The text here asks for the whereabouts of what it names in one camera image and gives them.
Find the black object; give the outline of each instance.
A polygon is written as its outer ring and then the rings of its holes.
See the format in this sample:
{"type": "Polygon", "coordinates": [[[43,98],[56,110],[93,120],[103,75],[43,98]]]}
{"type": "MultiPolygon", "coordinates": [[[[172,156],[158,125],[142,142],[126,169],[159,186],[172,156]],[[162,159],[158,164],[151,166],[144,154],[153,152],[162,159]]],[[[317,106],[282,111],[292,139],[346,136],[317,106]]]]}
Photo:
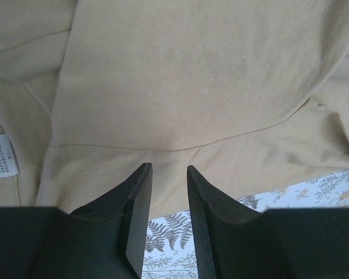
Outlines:
{"type": "Polygon", "coordinates": [[[199,279],[349,278],[349,208],[260,214],[193,166],[187,188],[199,279]]]}
{"type": "Polygon", "coordinates": [[[0,208],[0,279],[141,278],[151,164],[67,215],[0,208]]]}

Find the beige t-shirt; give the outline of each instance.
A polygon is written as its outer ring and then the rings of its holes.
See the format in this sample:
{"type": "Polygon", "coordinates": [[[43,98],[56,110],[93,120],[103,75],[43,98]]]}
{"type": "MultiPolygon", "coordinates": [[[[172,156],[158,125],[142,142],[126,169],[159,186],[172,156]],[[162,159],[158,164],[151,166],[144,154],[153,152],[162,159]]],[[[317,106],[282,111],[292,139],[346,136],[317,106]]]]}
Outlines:
{"type": "Polygon", "coordinates": [[[67,212],[143,162],[150,217],[190,164],[234,198],[349,168],[349,0],[1,0],[3,132],[0,205],[67,212]]]}

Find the floral patterned fabric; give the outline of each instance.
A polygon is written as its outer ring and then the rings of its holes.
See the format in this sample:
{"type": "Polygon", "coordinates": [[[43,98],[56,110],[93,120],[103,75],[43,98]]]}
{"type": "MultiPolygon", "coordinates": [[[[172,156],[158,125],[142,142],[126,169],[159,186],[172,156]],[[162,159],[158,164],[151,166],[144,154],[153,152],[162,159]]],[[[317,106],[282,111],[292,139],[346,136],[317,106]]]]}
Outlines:
{"type": "MultiPolygon", "coordinates": [[[[259,212],[268,208],[349,206],[349,170],[238,201],[259,212]]],[[[198,278],[190,212],[148,223],[142,278],[198,278]]]]}

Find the fern pattern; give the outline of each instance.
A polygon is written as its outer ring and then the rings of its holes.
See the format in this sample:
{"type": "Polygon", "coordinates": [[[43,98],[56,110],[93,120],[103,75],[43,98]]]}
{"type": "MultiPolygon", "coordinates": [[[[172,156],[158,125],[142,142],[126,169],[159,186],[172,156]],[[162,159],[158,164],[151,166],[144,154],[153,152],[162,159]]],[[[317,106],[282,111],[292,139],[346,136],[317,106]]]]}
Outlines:
{"type": "Polygon", "coordinates": [[[175,251],[178,241],[180,247],[185,249],[186,244],[193,237],[190,212],[180,212],[160,218],[158,221],[149,221],[148,231],[145,246],[147,252],[152,252],[154,249],[163,252],[166,243],[171,250],[175,251]]]}
{"type": "MultiPolygon", "coordinates": [[[[268,208],[349,206],[349,170],[238,201],[259,212],[268,208]]],[[[142,278],[198,278],[189,211],[149,221],[142,278]]]]}

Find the care label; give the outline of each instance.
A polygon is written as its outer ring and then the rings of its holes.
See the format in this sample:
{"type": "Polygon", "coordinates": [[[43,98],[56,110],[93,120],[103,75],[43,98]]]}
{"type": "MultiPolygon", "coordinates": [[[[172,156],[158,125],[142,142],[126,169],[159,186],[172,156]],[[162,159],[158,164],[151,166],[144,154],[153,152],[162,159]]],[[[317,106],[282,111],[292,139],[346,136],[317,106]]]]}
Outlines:
{"type": "Polygon", "coordinates": [[[0,178],[15,176],[18,173],[12,145],[6,134],[0,135],[0,178]]]}

